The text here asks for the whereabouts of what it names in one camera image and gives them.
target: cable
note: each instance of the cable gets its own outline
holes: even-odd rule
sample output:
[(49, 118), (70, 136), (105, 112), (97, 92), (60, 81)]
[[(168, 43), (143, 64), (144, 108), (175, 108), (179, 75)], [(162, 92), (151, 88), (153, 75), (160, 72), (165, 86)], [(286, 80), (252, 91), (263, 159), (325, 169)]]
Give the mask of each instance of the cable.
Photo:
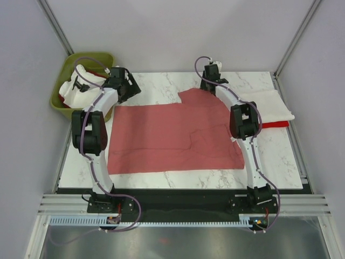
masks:
[(98, 60), (96, 59), (93, 59), (93, 58), (90, 58), (90, 57), (80, 57), (78, 58), (75, 62), (74, 62), (74, 69), (76, 71), (76, 73), (79, 75), (79, 77), (83, 80), (85, 80), (86, 82), (88, 82), (89, 84), (92, 84), (94, 86), (97, 86), (100, 90), (101, 90), (101, 94), (96, 98), (96, 100), (93, 102), (93, 104), (90, 106), (90, 108), (87, 110), (86, 112), (86, 115), (84, 117), (84, 121), (82, 123), (82, 128), (81, 128), (81, 137), (80, 137), (80, 153), (82, 156), (84, 156), (85, 158), (87, 158), (89, 161), (90, 161), (90, 168), (91, 168), (91, 173), (92, 173), (92, 177), (93, 177), (93, 180), (95, 181), (95, 183), (97, 184), (97, 186), (108, 196), (111, 196), (111, 197), (127, 197), (127, 198), (130, 198), (132, 199), (137, 205), (138, 205), (138, 208), (139, 208), (139, 215), (137, 217), (137, 219), (129, 226), (125, 227), (125, 228), (121, 228), (121, 229), (114, 229), (114, 230), (108, 230), (108, 232), (123, 232), (123, 231), (127, 231), (127, 230), (131, 230), (132, 228), (134, 228), (134, 226), (140, 221), (140, 217), (141, 217), (141, 205), (139, 203), (139, 201), (131, 196), (131, 195), (127, 195), (127, 194), (112, 194), (108, 191), (106, 191), (103, 186), (99, 183), (98, 179), (97, 179), (97, 176), (95, 174), (95, 171), (94, 171), (94, 167), (93, 167), (93, 160), (90, 156), (86, 155), (84, 153), (84, 137), (85, 137), (85, 128), (86, 128), (86, 124), (87, 124), (87, 118), (89, 116), (89, 114), (91, 113), (93, 107), (99, 102), (99, 100), (104, 96), (104, 89), (101, 85), (98, 85), (96, 83), (93, 83), (89, 80), (87, 80), (86, 78), (84, 78), (78, 71), (77, 69), (77, 65), (78, 65), (78, 61), (82, 60), (82, 59), (89, 59), (89, 60), (92, 60), (92, 61), (95, 61), (97, 62), (100, 66), (102, 66), (105, 70), (107, 69), (106, 66), (104, 66), (104, 64), (102, 64), (101, 62), (99, 62)]
[[(212, 82), (212, 81), (209, 81), (209, 80), (203, 78), (202, 75), (198, 72), (198, 69), (197, 69), (198, 61), (199, 61), (200, 59), (202, 59), (202, 58), (206, 58), (206, 59), (208, 59), (208, 60), (211, 60), (211, 58), (210, 58), (210, 57), (207, 57), (207, 56), (201, 56), (201, 57), (198, 57), (198, 58), (196, 59), (196, 61), (195, 61), (195, 63), (194, 63), (194, 69), (195, 69), (196, 74), (201, 78), (201, 80), (204, 80), (205, 82), (207, 82), (207, 83), (209, 83), (209, 84), (217, 85), (217, 86), (220, 86), (220, 87), (226, 89), (226, 90), (229, 91), (233, 96), (235, 96), (235, 98), (236, 98), (240, 103), (250, 105), (250, 106), (255, 110), (255, 112), (257, 113), (258, 118), (259, 118), (259, 129), (258, 129), (257, 133), (255, 133), (255, 135), (251, 138), (251, 142), (253, 142), (254, 138), (256, 138), (256, 137), (258, 136), (258, 134), (261, 132), (261, 130), (263, 129), (263, 120), (262, 120), (262, 118), (261, 118), (261, 115), (260, 115), (258, 109), (257, 109), (256, 106), (253, 105), (251, 102), (241, 100), (240, 97), (239, 97), (232, 89), (230, 89), (229, 87), (226, 87), (225, 85), (219, 84), (219, 83), (217, 83), (217, 82)], [(279, 193), (279, 189), (277, 188), (277, 186), (261, 172), (261, 170), (260, 170), (260, 168), (259, 168), (259, 165), (258, 165), (258, 159), (257, 159), (256, 153), (255, 153), (254, 145), (251, 145), (251, 146), (252, 146), (252, 152), (253, 152), (253, 157), (254, 157), (255, 166), (256, 166), (256, 168), (257, 168), (258, 173), (259, 173), (260, 176), (261, 176), (262, 178), (264, 178), (270, 185), (273, 186), (273, 188), (274, 188), (275, 191), (277, 192), (277, 196), (278, 196), (278, 211), (277, 211), (277, 213), (276, 213), (276, 215), (275, 215), (275, 217), (274, 217), (273, 222), (272, 222), (272, 223), (267, 227), (267, 229), (266, 229), (266, 230), (269, 230), (269, 229), (275, 224), (275, 222), (276, 222), (276, 220), (277, 220), (277, 218), (278, 218), (278, 216), (279, 216), (279, 213), (280, 213), (280, 193)]]

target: folded white cloth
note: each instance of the folded white cloth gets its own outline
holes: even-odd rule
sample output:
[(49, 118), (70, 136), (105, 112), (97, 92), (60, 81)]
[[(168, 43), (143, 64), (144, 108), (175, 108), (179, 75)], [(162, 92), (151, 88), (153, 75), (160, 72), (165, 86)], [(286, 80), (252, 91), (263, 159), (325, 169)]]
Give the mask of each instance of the folded white cloth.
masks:
[(295, 116), (288, 110), (277, 90), (257, 92), (237, 92), (242, 100), (254, 101), (260, 112), (263, 123), (289, 121)]
[[(85, 70), (82, 65), (77, 65), (78, 72), (87, 80), (102, 85), (106, 80), (103, 77), (95, 76)], [(74, 87), (75, 78), (77, 77), (76, 71), (73, 71), (71, 81), (63, 83), (59, 90), (59, 95), (64, 98), (64, 104), (70, 108), (85, 108), (92, 103), (92, 101), (98, 96), (100, 89), (78, 77), (77, 81), (81, 84), (88, 85), (90, 88), (86, 92), (82, 93), (77, 87)]]

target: green laundry basket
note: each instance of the green laundry basket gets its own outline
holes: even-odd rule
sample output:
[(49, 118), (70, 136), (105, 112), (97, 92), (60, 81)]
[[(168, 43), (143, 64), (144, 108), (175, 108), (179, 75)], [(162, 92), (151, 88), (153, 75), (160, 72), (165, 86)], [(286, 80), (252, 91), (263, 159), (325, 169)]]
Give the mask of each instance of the green laundry basket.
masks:
[[(67, 119), (71, 120), (72, 112), (76, 110), (82, 109), (75, 109), (75, 108), (65, 108), (63, 103), (59, 99), (59, 90), (61, 85), (65, 81), (71, 80), (71, 75), (74, 71), (74, 62), (80, 57), (90, 57), (102, 62), (106, 67), (110, 68), (114, 65), (114, 57), (107, 53), (107, 52), (79, 52), (70, 55), (66, 58), (64, 62), (64, 66), (62, 67), (58, 80), (55, 83), (53, 93), (50, 97), (50, 105), (57, 111), (61, 112)], [(101, 67), (96, 62), (89, 60), (89, 59), (82, 59), (78, 62), (84, 66), (87, 71), (93, 71), (95, 73), (107, 76), (107, 73), (104, 71), (103, 67)], [(105, 121), (108, 121), (112, 116), (112, 108), (108, 111), (107, 115), (105, 116)]]

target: wall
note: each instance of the wall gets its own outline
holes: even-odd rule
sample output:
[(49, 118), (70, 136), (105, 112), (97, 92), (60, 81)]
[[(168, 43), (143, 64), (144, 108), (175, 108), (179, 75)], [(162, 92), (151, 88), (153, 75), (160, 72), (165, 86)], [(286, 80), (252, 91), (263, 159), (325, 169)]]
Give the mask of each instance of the wall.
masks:
[(35, 0), (0, 8), (0, 257), (23, 258), (68, 121), (49, 106), (66, 54)]
[(106, 50), (133, 72), (274, 71), (313, 0), (48, 0), (75, 52)]
[(324, 193), (345, 244), (345, 1), (323, 1), (281, 82), (308, 175)]

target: white marble table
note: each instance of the white marble table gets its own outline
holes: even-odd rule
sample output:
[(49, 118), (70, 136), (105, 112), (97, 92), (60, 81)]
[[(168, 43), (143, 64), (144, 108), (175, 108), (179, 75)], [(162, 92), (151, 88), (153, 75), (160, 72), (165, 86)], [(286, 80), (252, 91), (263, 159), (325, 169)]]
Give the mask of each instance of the white marble table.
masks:
[[(180, 103), (177, 93), (199, 88), (195, 73), (134, 73), (142, 92), (123, 105), (155, 105)], [(235, 90), (273, 89), (269, 72), (222, 72)], [(110, 135), (113, 118), (106, 123)], [(258, 136), (265, 175), (279, 189), (301, 189), (300, 174), (285, 128), (263, 129)], [(246, 169), (169, 171), (111, 175), (116, 188), (246, 188)], [(59, 188), (91, 188), (88, 163), (70, 143), (63, 165)]]

